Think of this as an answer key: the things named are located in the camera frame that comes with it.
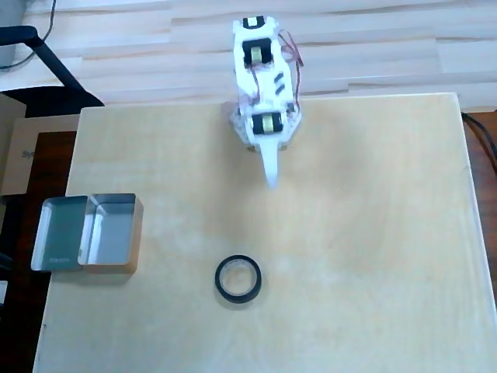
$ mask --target metal tray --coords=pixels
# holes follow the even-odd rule
[[[143,207],[135,194],[90,196],[85,209],[79,264],[106,266],[105,270],[125,266],[134,271],[142,215]]]
[[[50,198],[43,203],[33,270],[133,273],[143,205],[132,193]]]
[[[85,223],[87,196],[44,201],[36,233],[31,269],[80,270],[78,248]]]

